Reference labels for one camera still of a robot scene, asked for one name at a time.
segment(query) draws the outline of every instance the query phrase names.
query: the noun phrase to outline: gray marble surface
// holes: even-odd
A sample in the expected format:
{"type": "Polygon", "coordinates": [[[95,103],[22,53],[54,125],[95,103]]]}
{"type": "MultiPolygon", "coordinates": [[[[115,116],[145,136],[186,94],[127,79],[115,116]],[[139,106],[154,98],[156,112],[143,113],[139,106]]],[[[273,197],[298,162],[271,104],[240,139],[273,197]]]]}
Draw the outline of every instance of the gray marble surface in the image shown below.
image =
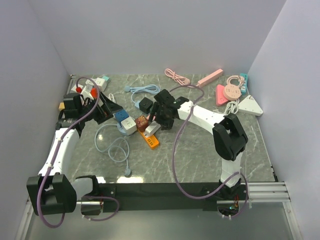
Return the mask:
{"type": "MultiPolygon", "coordinates": [[[[149,84],[159,85],[161,89],[172,89],[177,86],[172,79],[159,74],[132,74],[132,75],[108,75],[110,83],[108,84],[105,95],[113,93],[117,104],[123,108],[133,118],[142,115],[142,112],[134,107],[131,102],[131,93],[124,92],[125,85],[131,87],[146,86],[149,84]]],[[[203,74],[189,74],[185,77],[196,84],[198,80],[205,77],[203,74]]],[[[198,105],[208,110],[218,109],[223,112],[225,105],[216,107],[217,84],[225,84],[226,76],[205,86],[204,97],[198,102],[198,105]]],[[[182,87],[172,95],[177,98],[180,96],[194,100],[200,92],[196,89],[182,87]]],[[[138,93],[135,100],[141,100],[143,97],[153,99],[149,93],[138,93]]],[[[268,158],[268,154],[263,142],[257,118],[246,113],[237,113],[239,120],[248,136],[249,142],[243,153],[241,160],[242,172],[251,182],[274,182],[273,169],[268,158]]],[[[100,181],[107,183],[170,183],[174,182],[171,168],[171,154],[173,142],[182,120],[175,120],[171,130],[159,130],[156,137],[160,142],[159,147],[151,150],[142,136],[136,132],[126,139],[130,146],[129,165],[132,170],[132,176],[124,177],[126,163],[113,162],[108,153],[100,153],[96,150],[94,144],[95,133],[100,127],[95,121],[86,123],[82,136],[73,152],[68,170],[68,178],[74,180],[78,176],[96,175],[100,181]]],[[[115,124],[115,119],[110,119],[105,124],[115,124]]],[[[97,142],[100,148],[106,148],[114,139],[122,137],[116,127],[111,126],[101,132],[97,142]]],[[[123,159],[121,151],[113,150],[111,154],[116,160],[123,159]]],[[[189,123],[184,130],[176,151],[175,165],[176,172],[180,182],[217,182],[221,175],[221,157],[216,153],[213,136],[206,130],[189,123]]]]}

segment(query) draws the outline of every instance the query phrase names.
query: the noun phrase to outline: black box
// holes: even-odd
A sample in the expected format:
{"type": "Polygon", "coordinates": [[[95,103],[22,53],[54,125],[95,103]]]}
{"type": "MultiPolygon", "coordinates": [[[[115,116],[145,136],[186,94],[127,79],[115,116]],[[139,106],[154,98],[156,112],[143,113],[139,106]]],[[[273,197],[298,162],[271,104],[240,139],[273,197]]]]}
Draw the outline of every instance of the black box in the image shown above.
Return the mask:
{"type": "Polygon", "coordinates": [[[154,104],[153,101],[151,101],[149,98],[144,97],[139,102],[139,109],[140,109],[140,111],[144,112],[145,114],[149,114],[150,109],[151,109],[153,104],[154,104]]]}

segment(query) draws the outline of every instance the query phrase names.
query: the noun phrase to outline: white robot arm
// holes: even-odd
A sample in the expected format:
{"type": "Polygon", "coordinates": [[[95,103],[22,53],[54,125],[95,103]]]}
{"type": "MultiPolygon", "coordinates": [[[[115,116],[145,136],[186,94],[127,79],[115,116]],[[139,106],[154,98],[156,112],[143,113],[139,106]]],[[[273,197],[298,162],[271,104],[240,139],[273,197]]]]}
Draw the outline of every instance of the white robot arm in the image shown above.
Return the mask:
{"type": "MultiPolygon", "coordinates": [[[[98,124],[103,123],[107,119],[112,118],[112,113],[122,109],[121,106],[111,102],[102,93],[100,94],[102,96],[102,103],[99,109],[94,111],[85,122],[94,119],[98,124]]],[[[174,119],[186,120],[193,106],[193,103],[184,97],[174,99],[165,89],[154,98],[156,102],[153,104],[149,119],[154,119],[154,121],[164,129],[171,129],[174,119]]],[[[81,100],[77,93],[65,96],[66,117],[59,119],[56,124],[56,132],[47,161],[38,173],[38,176],[30,177],[27,181],[27,190],[36,214],[38,214],[37,196],[40,184],[53,158],[58,141],[67,128],[79,119],[80,116],[83,116],[83,112],[80,110],[82,109],[80,107],[82,104],[79,102],[81,102],[81,100]]],[[[89,105],[86,107],[87,109],[82,110],[87,113],[90,107],[89,105]]],[[[188,120],[213,135],[215,149],[222,157],[222,174],[219,184],[224,183],[231,175],[239,172],[242,153],[245,150],[248,138],[236,115],[229,114],[228,116],[224,116],[223,114],[215,113],[196,105],[188,120]]],[[[43,215],[73,212],[77,200],[87,194],[97,194],[99,184],[96,176],[83,176],[76,179],[73,183],[70,183],[65,175],[68,172],[72,152],[80,139],[84,126],[85,123],[80,122],[74,129],[71,129],[60,145],[58,155],[51,167],[52,170],[41,194],[41,211],[43,215]]],[[[225,183],[225,187],[230,189],[230,192],[234,195],[237,194],[236,189],[240,186],[240,183],[241,180],[239,176],[236,175],[225,183]]]]}

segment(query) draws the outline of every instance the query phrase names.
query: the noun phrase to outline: white wall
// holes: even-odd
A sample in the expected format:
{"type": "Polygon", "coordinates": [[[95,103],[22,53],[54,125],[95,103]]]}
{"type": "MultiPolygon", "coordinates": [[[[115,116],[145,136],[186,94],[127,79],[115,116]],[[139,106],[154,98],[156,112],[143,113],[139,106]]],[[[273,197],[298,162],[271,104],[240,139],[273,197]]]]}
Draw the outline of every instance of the white wall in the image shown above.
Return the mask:
{"type": "Polygon", "coordinates": [[[26,0],[0,1],[0,33],[0,238],[12,240],[70,77],[26,0]]]}
{"type": "Polygon", "coordinates": [[[302,233],[320,238],[320,1],[287,0],[249,71],[259,123],[302,233]]]}
{"type": "Polygon", "coordinates": [[[247,73],[285,0],[29,0],[72,74],[247,73]]]}

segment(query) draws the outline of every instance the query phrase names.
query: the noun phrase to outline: pink round object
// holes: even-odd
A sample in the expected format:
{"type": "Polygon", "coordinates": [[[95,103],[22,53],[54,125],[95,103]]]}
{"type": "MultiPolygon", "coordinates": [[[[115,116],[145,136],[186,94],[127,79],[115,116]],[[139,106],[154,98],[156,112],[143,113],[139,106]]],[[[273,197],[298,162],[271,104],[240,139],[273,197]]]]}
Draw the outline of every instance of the pink round object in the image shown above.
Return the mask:
{"type": "Polygon", "coordinates": [[[223,95],[225,96],[226,99],[230,101],[235,101],[241,96],[241,91],[239,87],[233,84],[228,84],[227,86],[224,87],[223,90],[223,95]]]}

